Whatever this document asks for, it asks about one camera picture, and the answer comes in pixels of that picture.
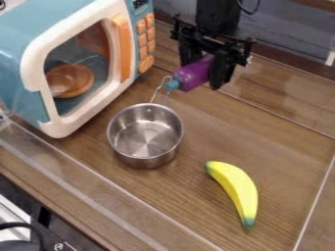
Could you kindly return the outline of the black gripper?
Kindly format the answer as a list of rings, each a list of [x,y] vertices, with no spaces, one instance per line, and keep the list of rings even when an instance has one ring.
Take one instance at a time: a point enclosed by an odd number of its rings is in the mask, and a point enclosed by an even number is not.
[[[184,67],[202,58],[202,53],[215,55],[210,68],[212,90],[227,84],[235,65],[244,66],[251,55],[254,38],[236,35],[240,14],[254,15],[243,0],[196,0],[195,16],[174,14],[171,38],[178,41],[179,61]]]

